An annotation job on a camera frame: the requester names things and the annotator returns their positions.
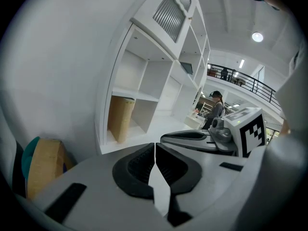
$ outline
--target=ceiling light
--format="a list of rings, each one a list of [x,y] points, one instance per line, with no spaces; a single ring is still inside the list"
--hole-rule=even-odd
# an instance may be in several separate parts
[[[252,39],[255,42],[261,42],[263,40],[263,35],[258,33],[258,32],[255,32],[255,33],[252,34]]]
[[[241,64],[240,64],[240,67],[239,68],[242,68],[243,64],[244,64],[245,60],[242,59],[241,61]]]

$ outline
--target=cardboard box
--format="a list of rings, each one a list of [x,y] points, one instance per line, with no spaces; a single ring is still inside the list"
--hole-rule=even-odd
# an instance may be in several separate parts
[[[112,96],[109,107],[108,128],[119,143],[126,140],[135,100]]]
[[[73,164],[61,141],[40,139],[32,157],[27,182],[27,198],[34,199],[46,185],[71,169]]]

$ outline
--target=teal object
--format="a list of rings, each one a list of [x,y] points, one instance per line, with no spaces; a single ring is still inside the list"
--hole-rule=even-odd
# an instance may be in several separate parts
[[[29,170],[31,166],[32,156],[35,151],[35,148],[38,144],[40,137],[35,137],[25,148],[23,156],[21,158],[21,170],[23,172],[23,176],[26,180],[28,180]]]

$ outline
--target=railing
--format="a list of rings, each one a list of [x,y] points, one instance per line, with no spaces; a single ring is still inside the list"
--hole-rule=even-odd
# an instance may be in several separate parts
[[[235,69],[230,69],[216,64],[208,64],[208,66],[210,67],[207,69],[208,76],[223,79],[242,88],[245,88],[246,90],[249,90],[257,96],[268,101],[275,108],[281,110],[281,107],[275,98],[276,91],[270,88],[268,85]]]

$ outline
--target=balcony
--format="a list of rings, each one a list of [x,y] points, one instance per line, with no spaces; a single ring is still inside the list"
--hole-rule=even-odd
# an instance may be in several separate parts
[[[257,107],[262,108],[277,121],[281,107],[275,98],[276,91],[263,82],[235,69],[216,64],[207,65],[206,83],[242,97]]]

